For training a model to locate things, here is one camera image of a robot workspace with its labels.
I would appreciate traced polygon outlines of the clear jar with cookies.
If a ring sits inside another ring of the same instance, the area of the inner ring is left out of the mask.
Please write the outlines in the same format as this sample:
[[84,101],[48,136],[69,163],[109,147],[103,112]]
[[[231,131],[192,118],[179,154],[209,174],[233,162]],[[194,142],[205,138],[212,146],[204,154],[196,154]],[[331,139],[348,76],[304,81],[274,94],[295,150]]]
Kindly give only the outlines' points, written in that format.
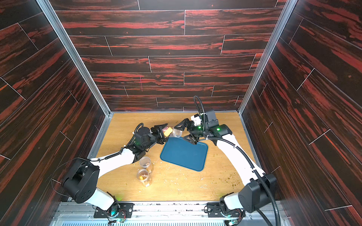
[[162,133],[164,137],[177,137],[176,129],[174,129],[174,127],[166,126],[162,129]]

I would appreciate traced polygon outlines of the clear jar lid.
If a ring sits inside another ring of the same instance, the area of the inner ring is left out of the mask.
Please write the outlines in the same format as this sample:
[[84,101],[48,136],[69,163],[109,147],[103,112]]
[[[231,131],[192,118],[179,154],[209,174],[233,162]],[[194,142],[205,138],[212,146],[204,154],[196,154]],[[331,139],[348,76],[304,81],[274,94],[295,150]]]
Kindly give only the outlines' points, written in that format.
[[173,128],[170,137],[182,137],[183,131]]

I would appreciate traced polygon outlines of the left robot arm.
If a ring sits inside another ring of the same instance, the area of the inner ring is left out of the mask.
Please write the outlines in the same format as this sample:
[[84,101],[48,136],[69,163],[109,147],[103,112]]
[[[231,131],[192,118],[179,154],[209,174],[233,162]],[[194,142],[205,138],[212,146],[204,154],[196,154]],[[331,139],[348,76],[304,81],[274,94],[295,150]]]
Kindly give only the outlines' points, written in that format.
[[140,123],[133,137],[120,151],[100,158],[74,158],[69,161],[66,175],[61,186],[65,190],[64,196],[71,197],[76,203],[89,203],[104,211],[107,218],[116,218],[120,212],[118,200],[109,193],[97,188],[98,179],[125,165],[139,161],[155,144],[164,144],[168,141],[172,128],[166,123],[155,125],[152,128]]

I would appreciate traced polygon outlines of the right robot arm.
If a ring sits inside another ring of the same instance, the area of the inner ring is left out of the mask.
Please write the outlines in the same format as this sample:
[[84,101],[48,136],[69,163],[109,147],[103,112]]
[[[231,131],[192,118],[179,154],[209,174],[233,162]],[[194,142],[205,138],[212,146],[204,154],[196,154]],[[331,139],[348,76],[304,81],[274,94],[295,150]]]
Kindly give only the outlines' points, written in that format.
[[277,184],[275,176],[266,174],[251,160],[237,142],[231,129],[225,124],[219,124],[213,110],[205,110],[200,97],[194,96],[193,100],[198,114],[190,119],[184,119],[176,125],[176,129],[187,130],[189,134],[183,139],[193,145],[201,140],[211,140],[227,156],[244,185],[238,193],[230,193],[220,198],[218,209],[221,214],[229,217],[236,211],[239,219],[242,219],[247,212],[256,211],[270,226],[271,221],[260,209],[271,204],[275,224],[281,225],[280,212],[274,197]]

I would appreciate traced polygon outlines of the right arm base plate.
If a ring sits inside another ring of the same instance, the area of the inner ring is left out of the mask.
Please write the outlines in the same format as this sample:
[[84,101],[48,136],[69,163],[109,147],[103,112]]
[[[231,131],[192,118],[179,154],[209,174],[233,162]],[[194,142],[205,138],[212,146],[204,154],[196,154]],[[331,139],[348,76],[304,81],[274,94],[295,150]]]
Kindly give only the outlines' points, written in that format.
[[204,213],[209,218],[244,218],[246,215],[243,209],[230,210],[220,202],[208,202],[204,207]]

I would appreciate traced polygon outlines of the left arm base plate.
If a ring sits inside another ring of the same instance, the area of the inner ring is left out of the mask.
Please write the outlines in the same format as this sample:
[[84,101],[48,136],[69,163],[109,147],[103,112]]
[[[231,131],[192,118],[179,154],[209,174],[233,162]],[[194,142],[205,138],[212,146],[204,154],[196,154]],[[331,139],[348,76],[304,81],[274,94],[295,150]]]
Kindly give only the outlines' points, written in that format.
[[132,202],[114,203],[106,211],[97,207],[94,213],[94,218],[131,218],[133,213],[133,207],[134,203]]

